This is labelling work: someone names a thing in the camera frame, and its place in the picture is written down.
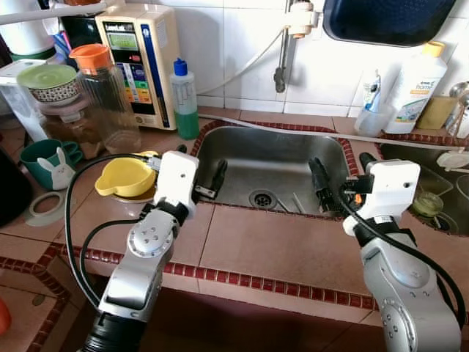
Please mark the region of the clear plastic container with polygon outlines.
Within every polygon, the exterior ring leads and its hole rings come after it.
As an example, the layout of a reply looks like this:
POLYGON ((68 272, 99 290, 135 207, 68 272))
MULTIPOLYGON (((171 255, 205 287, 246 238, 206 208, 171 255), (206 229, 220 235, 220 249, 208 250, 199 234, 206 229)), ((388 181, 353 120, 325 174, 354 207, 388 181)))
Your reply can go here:
POLYGON ((38 108, 38 102, 26 88, 18 84, 17 77, 27 68, 43 66, 44 64, 46 64, 45 60, 22 59, 0 68, 0 94, 6 98, 11 111, 34 142, 49 138, 43 130, 45 117, 38 108))

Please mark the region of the steel ladle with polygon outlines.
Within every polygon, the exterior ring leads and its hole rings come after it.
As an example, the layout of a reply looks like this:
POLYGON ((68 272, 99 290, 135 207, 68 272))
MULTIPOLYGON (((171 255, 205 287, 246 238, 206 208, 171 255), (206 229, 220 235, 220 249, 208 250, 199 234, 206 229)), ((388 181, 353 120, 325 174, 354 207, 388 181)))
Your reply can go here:
POLYGON ((450 111, 448 120, 443 124, 448 136, 453 139, 463 139, 468 134, 465 124, 465 115, 469 107, 469 81, 461 81, 453 85, 448 92, 450 98, 455 98, 454 108, 450 111))

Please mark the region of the glass jar pink lid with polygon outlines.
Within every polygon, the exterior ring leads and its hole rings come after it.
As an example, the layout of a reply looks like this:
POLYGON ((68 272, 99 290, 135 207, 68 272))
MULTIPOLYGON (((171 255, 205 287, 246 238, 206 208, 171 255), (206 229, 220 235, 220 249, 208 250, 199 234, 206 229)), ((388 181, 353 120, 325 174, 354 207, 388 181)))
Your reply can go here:
POLYGON ((92 120, 86 98, 79 97, 62 106, 41 103, 38 108, 44 115, 40 124, 47 137, 79 144, 85 158, 96 158, 103 153, 103 138, 92 120))

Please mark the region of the clear food container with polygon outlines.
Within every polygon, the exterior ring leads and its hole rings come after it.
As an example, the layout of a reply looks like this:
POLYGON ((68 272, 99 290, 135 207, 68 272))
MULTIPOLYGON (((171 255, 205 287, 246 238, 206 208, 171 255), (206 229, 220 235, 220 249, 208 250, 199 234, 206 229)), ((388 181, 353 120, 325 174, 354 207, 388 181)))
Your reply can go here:
POLYGON ((433 192, 433 194, 437 194, 439 197, 442 197, 444 194, 446 194, 446 192, 451 191, 452 188, 452 183, 443 178, 442 175, 436 174, 426 167, 420 168, 416 194, 418 194, 420 191, 428 191, 433 192))

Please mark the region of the yellow sponge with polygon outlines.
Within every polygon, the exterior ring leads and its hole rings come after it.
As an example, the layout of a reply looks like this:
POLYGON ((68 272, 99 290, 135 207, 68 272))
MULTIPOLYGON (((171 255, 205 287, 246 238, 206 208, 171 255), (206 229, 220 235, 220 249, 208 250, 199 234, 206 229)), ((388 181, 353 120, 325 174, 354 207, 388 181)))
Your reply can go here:
POLYGON ((453 97, 435 96, 430 98, 420 114, 416 127, 419 130, 440 130, 457 104, 458 100, 453 97))

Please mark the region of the white shelf rail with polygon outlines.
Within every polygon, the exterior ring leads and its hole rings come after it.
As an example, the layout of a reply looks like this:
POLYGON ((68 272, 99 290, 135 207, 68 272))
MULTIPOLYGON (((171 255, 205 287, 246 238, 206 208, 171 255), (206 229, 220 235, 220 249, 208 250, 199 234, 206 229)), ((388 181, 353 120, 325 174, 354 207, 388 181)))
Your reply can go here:
POLYGON ((62 4, 60 7, 52 6, 49 10, 34 10, 28 0, 0 0, 0 26, 63 16, 96 14, 107 10, 108 7, 110 4, 107 2, 98 2, 96 4, 81 4, 81 6, 62 4))

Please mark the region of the white detergent bottle yellow cap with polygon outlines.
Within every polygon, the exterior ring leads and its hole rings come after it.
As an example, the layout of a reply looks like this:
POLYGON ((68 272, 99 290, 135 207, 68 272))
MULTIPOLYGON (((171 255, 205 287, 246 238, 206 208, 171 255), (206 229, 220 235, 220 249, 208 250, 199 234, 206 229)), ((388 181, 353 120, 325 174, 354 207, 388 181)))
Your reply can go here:
POLYGON ((448 70, 448 64, 442 58, 445 49, 445 43, 429 41, 423 45, 419 54, 403 63, 390 90, 392 117, 384 127, 385 133, 409 134, 413 131, 420 114, 448 70))

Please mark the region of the glass pitcher orange lid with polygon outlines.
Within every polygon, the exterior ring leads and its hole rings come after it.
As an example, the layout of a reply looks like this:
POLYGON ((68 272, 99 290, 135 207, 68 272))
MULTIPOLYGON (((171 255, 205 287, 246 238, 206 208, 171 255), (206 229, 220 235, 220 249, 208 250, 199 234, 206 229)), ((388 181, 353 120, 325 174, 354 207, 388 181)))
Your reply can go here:
POLYGON ((141 152, 141 132, 110 50, 104 44, 92 43, 73 49, 68 56, 77 64, 79 90, 90 101, 107 151, 141 152))

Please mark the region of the yellow plastic bowl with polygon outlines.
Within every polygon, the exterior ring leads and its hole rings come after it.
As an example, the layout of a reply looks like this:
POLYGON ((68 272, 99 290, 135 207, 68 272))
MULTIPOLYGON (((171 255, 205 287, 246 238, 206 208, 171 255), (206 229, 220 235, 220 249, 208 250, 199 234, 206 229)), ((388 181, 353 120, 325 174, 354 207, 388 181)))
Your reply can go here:
POLYGON ((115 158, 103 168, 95 183, 101 197, 140 197, 155 183, 157 171, 147 161, 137 158, 115 158))

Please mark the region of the white thermos jug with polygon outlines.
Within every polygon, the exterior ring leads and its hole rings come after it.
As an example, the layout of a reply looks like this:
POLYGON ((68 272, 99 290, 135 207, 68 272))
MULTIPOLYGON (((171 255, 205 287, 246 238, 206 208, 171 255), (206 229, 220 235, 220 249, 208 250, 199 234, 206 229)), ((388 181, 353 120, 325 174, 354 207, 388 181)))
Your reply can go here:
MULTIPOLYGON (((38 0, 0 0, 0 15, 41 10, 38 0)), ((0 26, 0 37, 7 44, 13 61, 48 59, 56 54, 53 38, 43 21, 19 21, 0 26)))

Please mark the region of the green soap bottle blue cap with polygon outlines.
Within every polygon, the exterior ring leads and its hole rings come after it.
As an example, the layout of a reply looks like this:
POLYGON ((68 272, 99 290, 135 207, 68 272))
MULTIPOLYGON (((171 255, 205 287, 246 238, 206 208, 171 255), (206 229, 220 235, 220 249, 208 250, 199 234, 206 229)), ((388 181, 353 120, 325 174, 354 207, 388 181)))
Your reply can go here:
POLYGON ((185 60, 177 57, 170 77, 173 111, 177 132, 184 140, 193 140, 200 133, 195 76, 185 60))

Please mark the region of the dark blue tray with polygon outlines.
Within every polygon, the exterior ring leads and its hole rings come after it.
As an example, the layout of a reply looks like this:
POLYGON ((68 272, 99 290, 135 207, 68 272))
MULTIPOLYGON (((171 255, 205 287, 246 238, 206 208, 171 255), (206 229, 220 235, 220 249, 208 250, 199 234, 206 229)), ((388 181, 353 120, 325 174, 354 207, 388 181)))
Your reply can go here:
POLYGON ((409 48, 428 43, 458 0, 325 0, 325 33, 346 43, 409 48))

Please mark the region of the beige water ionizer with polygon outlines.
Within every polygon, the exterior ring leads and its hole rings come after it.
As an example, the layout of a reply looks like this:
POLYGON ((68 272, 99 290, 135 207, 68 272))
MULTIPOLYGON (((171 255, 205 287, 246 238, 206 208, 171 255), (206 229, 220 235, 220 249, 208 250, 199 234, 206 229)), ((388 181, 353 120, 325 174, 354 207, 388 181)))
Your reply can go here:
POLYGON ((176 130, 171 77, 180 51, 174 9, 163 4, 124 4, 109 7, 95 20, 139 126, 176 130))

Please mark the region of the clear plastic cup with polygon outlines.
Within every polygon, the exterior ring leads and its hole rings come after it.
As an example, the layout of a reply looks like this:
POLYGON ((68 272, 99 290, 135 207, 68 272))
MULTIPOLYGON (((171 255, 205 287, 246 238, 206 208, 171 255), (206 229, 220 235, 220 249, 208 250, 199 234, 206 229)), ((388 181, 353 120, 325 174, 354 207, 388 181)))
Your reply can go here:
POLYGON ((378 137, 394 115, 394 109, 388 105, 372 105, 362 109, 355 118, 355 133, 358 136, 378 137))

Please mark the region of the black kettle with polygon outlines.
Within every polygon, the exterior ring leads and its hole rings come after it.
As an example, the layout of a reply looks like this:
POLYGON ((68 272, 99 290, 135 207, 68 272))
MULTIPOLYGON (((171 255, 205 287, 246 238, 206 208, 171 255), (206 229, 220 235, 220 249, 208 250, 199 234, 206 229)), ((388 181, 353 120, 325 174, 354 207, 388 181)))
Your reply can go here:
POLYGON ((0 227, 19 218, 32 202, 32 195, 28 178, 0 147, 0 227))

